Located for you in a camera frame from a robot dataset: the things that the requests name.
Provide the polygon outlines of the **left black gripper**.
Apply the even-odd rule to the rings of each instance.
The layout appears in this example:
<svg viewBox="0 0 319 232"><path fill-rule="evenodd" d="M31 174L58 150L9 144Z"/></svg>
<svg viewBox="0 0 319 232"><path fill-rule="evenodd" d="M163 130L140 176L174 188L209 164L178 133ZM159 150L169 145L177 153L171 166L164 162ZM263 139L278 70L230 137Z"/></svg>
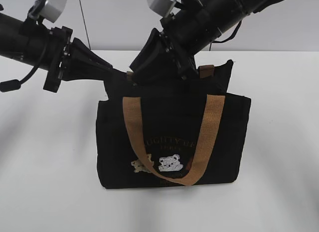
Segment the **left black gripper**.
<svg viewBox="0 0 319 232"><path fill-rule="evenodd" d="M97 80L113 82L125 78L125 73L93 53L80 39L74 38L71 43L73 30L63 26L52 28L53 39L57 39L53 58L50 62L43 89L57 92L65 69L67 81ZM69 57L68 67L65 61Z"/></svg>

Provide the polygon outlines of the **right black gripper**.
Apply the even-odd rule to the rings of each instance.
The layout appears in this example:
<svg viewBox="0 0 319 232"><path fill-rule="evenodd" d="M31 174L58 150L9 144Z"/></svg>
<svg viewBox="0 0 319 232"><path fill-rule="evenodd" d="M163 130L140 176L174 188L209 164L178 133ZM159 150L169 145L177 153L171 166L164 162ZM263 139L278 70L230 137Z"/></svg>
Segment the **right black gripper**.
<svg viewBox="0 0 319 232"><path fill-rule="evenodd" d="M161 80L191 80L197 78L194 57L190 56L177 41L156 28L142 50L130 65L132 81L156 83Z"/></svg>

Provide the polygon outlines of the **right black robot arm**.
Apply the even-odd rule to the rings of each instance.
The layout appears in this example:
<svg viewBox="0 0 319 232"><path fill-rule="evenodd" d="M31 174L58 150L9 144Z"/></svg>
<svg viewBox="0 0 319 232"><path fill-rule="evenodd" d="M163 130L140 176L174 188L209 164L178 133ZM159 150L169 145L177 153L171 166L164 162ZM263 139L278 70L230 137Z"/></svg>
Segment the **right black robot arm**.
<svg viewBox="0 0 319 232"><path fill-rule="evenodd" d="M284 0L181 0L177 14L160 19L162 31L152 29L143 49L131 63L132 80L195 79L194 56L252 13Z"/></svg>

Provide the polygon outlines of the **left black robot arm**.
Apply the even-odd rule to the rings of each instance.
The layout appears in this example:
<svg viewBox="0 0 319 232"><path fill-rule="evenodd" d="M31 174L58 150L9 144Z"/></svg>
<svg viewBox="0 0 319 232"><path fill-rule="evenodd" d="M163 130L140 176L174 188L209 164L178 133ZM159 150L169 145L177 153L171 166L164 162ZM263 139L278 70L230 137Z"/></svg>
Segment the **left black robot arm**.
<svg viewBox="0 0 319 232"><path fill-rule="evenodd" d="M47 71L43 88L53 93L63 81L97 80L112 85L126 78L125 72L115 69L80 39L72 37L72 29L65 26L48 29L42 22L0 15L1 56L32 66L23 79L1 82L1 92L19 90L38 69Z"/></svg>

